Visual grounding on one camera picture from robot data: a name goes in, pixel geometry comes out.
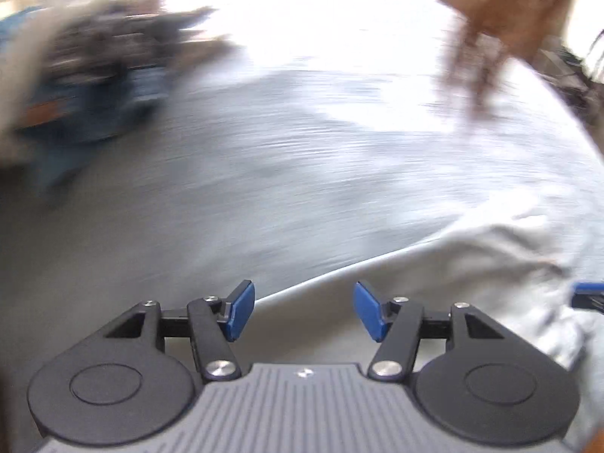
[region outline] blue cloth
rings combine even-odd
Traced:
[[[33,103],[63,99],[59,119],[19,129],[37,145],[31,182],[38,194],[63,186],[112,138],[139,126],[167,98],[162,67],[134,69],[88,86],[44,84]]]
[[[38,6],[30,6],[25,10],[0,20],[0,52],[4,50],[4,46],[6,46],[14,32],[25,22],[27,14],[39,8]]]

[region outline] ribbed gray surface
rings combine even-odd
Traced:
[[[302,378],[299,371],[312,370]],[[99,451],[51,440],[41,453]],[[164,434],[114,452],[468,453],[500,452],[463,442],[422,417],[398,385],[378,384],[355,365],[258,364],[247,377],[211,384]],[[518,451],[567,452],[550,442]]]

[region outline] blurry object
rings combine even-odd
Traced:
[[[17,137],[35,146],[27,160],[38,192],[61,185],[103,141],[147,119],[167,98],[176,72],[224,43],[202,28],[195,40],[182,34],[211,12],[208,5],[174,12],[164,1],[66,0],[35,12],[10,41],[4,67],[17,81],[11,87],[4,76],[10,93],[0,98],[0,144],[14,142],[16,127]],[[45,17],[55,24],[46,30],[38,26]],[[35,34],[40,42],[23,50],[19,43]],[[197,53],[190,52],[192,41]]]
[[[550,45],[539,51],[534,62],[535,69],[558,92],[564,102],[573,110],[578,119],[593,133],[594,128],[604,124],[602,105],[604,104],[604,89],[600,83],[597,66],[592,71],[585,65],[585,60],[579,59],[568,50],[559,40],[551,40]]]
[[[509,56],[531,60],[568,3],[569,0],[458,0],[467,22],[452,44],[448,84],[466,82],[476,107],[481,108],[505,60]]]

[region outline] blue clip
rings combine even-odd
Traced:
[[[604,283],[576,283],[570,306],[604,313]]]
[[[243,332],[245,324],[248,323],[250,315],[254,311],[256,301],[254,283],[248,280],[242,281],[226,299],[227,303],[229,301],[228,315],[222,326],[222,332],[227,341],[234,342]]]
[[[371,338],[382,342],[388,333],[390,324],[382,314],[382,305],[363,284],[354,285],[354,311],[363,322]]]

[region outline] brown hair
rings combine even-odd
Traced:
[[[569,0],[462,0],[467,20],[455,36],[448,84],[469,80],[481,108],[501,66],[513,55],[532,59]]]

